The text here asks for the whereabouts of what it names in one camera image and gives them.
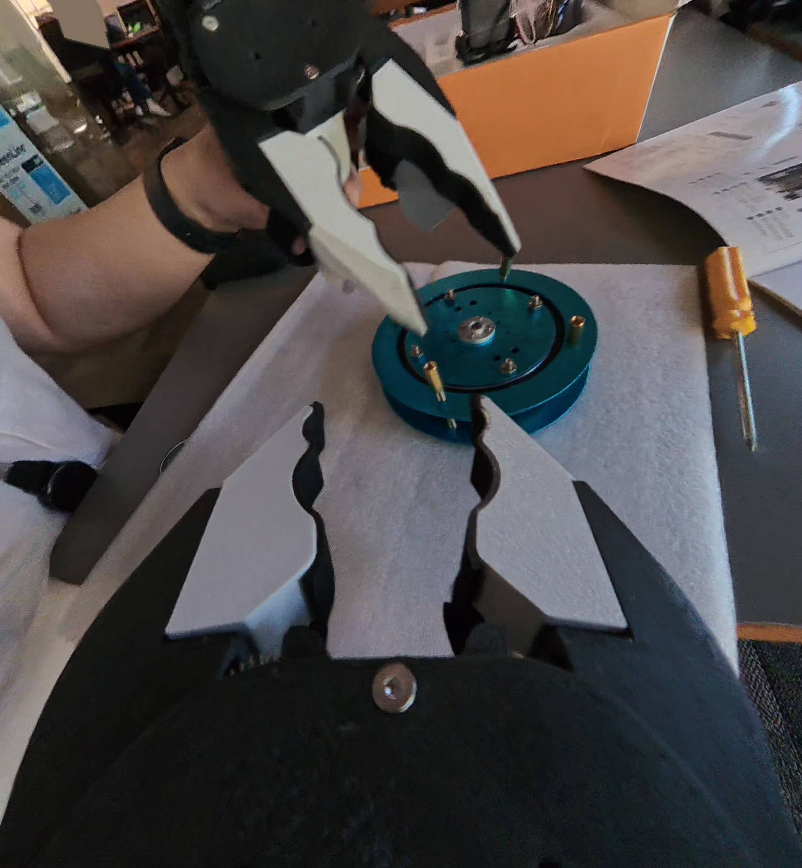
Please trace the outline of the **person's left forearm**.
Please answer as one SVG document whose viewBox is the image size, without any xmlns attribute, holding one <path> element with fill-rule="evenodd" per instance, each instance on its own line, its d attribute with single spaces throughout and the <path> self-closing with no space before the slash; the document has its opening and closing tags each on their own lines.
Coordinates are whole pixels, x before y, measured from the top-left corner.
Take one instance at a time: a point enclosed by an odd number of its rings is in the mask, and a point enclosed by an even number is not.
<svg viewBox="0 0 802 868">
<path fill-rule="evenodd" d="M 209 261 L 158 221 L 141 179 L 65 218 L 0 215 L 0 319 L 29 353 L 80 352 L 149 326 Z"/>
</svg>

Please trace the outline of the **orange cardboard box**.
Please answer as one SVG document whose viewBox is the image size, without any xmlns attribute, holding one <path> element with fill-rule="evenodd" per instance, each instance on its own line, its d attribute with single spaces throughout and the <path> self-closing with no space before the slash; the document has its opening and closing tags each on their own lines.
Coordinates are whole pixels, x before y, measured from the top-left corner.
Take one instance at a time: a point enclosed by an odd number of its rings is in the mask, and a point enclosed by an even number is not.
<svg viewBox="0 0 802 868">
<path fill-rule="evenodd" d="M 568 33 L 472 66 L 457 5 L 390 27 L 438 79 L 492 179 L 634 144 L 678 2 L 583 2 Z"/>
</svg>

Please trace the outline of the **dark bag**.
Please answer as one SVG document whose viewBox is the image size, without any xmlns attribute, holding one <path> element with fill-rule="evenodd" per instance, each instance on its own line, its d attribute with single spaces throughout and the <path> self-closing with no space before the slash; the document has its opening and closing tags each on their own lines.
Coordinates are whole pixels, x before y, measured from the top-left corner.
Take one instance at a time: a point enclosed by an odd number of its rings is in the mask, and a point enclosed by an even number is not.
<svg viewBox="0 0 802 868">
<path fill-rule="evenodd" d="M 459 1 L 455 51 L 465 66 L 562 36 L 583 22 L 581 1 Z"/>
</svg>

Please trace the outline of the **black wristband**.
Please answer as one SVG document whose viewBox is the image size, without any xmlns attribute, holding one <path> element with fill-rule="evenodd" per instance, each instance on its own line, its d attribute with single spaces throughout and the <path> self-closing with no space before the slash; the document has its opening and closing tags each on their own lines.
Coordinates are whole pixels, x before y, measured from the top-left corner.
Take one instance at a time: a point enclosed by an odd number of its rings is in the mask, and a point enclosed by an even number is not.
<svg viewBox="0 0 802 868">
<path fill-rule="evenodd" d="M 163 174 L 166 157 L 188 142 L 179 136 L 171 139 L 148 164 L 141 176 L 146 200 L 157 221 L 178 242 L 200 255 L 219 255 L 238 239 L 242 231 L 211 230 L 187 216 L 173 198 Z"/>
</svg>

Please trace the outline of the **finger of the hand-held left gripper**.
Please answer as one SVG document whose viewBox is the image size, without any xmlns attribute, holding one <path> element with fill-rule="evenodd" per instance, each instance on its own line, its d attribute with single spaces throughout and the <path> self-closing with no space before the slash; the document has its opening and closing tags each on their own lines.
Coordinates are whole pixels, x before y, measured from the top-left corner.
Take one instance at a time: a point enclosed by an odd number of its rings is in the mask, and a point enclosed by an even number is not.
<svg viewBox="0 0 802 868">
<path fill-rule="evenodd" d="M 385 250 L 375 226 L 353 206 L 345 184 L 352 151 L 344 114 L 306 133 L 284 130 L 260 151 L 302 213 L 320 266 L 370 292 L 395 323 L 422 336 L 428 324 L 406 269 Z"/>
<path fill-rule="evenodd" d="M 407 220 L 429 232 L 455 209 L 503 257 L 521 250 L 515 226 L 463 126 L 397 61 L 371 74 L 364 152 Z"/>
</svg>

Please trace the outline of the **person's white shirt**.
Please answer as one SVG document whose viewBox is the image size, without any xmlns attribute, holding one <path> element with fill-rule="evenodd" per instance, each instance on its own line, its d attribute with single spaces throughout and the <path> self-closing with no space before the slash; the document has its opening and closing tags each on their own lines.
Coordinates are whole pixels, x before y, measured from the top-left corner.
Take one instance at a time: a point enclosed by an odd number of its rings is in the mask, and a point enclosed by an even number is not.
<svg viewBox="0 0 802 868">
<path fill-rule="evenodd" d="M 118 440 L 22 351 L 0 318 L 0 462 L 75 460 L 98 469 Z M 0 480 L 0 692 L 47 590 L 66 521 Z"/>
</svg>

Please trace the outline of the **dark desk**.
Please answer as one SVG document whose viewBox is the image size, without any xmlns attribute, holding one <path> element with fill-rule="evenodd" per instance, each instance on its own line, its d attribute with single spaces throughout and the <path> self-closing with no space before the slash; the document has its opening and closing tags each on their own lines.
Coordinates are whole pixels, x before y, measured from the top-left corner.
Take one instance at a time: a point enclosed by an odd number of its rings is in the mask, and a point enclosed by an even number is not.
<svg viewBox="0 0 802 868">
<path fill-rule="evenodd" d="M 695 10 L 677 14 L 642 124 L 650 137 L 802 80 L 802 66 Z M 534 262 L 695 265 L 718 237 L 676 202 L 573 162 L 499 180 L 523 218 Z M 160 461 L 188 437 L 240 366 L 298 298 L 312 270 L 286 268 L 220 285 L 189 320 L 146 408 L 76 512 L 52 558 L 81 584 L 139 507 Z M 741 444 L 725 342 L 707 344 L 714 440 L 743 638 L 802 642 L 802 319 L 765 294 L 750 348 L 761 450 Z"/>
</svg>

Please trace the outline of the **blue round turntable base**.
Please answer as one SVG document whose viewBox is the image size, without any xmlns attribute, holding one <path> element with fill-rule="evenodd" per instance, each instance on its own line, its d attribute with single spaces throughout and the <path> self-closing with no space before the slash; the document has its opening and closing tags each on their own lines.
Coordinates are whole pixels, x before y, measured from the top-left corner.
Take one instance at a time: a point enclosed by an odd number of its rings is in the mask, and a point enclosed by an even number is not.
<svg viewBox="0 0 802 868">
<path fill-rule="evenodd" d="M 563 418 L 586 386 L 599 328 L 590 305 L 567 284 L 497 268 L 434 279 L 419 291 L 428 332 L 419 337 L 384 319 L 371 347 L 375 374 L 395 414 L 450 443 L 471 442 L 471 399 L 482 395 L 526 433 Z M 586 318 L 581 344 L 567 347 L 567 323 Z M 422 374 L 434 360 L 447 394 L 436 401 Z"/>
</svg>

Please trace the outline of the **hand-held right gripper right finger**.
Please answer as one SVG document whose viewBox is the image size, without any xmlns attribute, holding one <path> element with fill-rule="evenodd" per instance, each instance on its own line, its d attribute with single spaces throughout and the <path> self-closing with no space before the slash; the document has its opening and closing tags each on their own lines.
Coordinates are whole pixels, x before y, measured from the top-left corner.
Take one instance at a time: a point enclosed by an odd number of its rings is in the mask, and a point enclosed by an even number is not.
<svg viewBox="0 0 802 868">
<path fill-rule="evenodd" d="M 483 624 L 512 652 L 537 652 L 561 627 L 629 638 L 630 627 L 576 481 L 493 400 L 471 399 L 468 520 L 460 570 L 445 603 L 460 652 Z"/>
</svg>

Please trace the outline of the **open instruction manual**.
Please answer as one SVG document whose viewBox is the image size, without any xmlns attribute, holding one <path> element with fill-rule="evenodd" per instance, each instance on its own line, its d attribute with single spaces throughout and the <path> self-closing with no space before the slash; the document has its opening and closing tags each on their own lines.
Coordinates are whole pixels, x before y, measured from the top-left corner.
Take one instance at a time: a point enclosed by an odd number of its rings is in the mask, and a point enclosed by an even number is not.
<svg viewBox="0 0 802 868">
<path fill-rule="evenodd" d="M 586 170 L 692 210 L 741 250 L 749 281 L 802 316 L 802 81 Z"/>
</svg>

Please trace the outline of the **yellow-handled screwdriver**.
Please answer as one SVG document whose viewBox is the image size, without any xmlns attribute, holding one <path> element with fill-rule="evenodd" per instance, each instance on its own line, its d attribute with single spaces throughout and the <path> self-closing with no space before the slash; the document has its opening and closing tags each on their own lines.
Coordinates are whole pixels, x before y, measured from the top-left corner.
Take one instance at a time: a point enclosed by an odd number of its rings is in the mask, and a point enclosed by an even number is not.
<svg viewBox="0 0 802 868">
<path fill-rule="evenodd" d="M 722 245 L 704 261 L 713 336 L 732 344 L 736 362 L 742 438 L 750 451 L 757 447 L 746 338 L 756 330 L 750 286 L 738 247 Z"/>
</svg>

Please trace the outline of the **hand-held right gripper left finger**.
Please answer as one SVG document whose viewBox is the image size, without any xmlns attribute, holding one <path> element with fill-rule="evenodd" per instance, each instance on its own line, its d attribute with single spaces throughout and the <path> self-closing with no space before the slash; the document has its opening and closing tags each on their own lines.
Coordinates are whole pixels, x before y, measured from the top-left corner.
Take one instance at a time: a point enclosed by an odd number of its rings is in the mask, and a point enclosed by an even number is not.
<svg viewBox="0 0 802 868">
<path fill-rule="evenodd" d="M 168 638 L 325 637 L 335 581 L 315 509 L 324 481 L 324 407 L 305 406 L 220 487 L 165 629 Z"/>
</svg>

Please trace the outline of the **white foam sheet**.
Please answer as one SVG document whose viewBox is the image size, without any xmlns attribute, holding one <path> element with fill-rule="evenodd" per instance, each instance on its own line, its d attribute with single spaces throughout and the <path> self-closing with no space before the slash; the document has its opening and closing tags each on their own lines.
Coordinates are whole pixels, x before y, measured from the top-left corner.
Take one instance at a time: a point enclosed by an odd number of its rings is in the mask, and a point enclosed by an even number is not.
<svg viewBox="0 0 802 868">
<path fill-rule="evenodd" d="M 576 405 L 537 441 L 588 483 L 684 590 L 737 666 L 697 279 L 688 266 L 560 265 L 600 328 Z M 470 447 L 413 430 L 371 364 L 373 299 L 315 278 L 156 483 L 155 531 L 318 400 L 324 519 L 336 576 L 334 657 L 448 656 L 442 602 L 460 565 Z"/>
</svg>

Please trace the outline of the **blue white carton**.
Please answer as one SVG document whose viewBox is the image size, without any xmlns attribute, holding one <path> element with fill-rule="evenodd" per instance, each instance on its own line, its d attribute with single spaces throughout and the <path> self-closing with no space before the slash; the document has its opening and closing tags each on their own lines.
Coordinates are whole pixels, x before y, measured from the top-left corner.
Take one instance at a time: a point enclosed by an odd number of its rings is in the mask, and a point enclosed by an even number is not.
<svg viewBox="0 0 802 868">
<path fill-rule="evenodd" d="M 1 104 L 0 194 L 32 225 L 88 210 Z"/>
</svg>

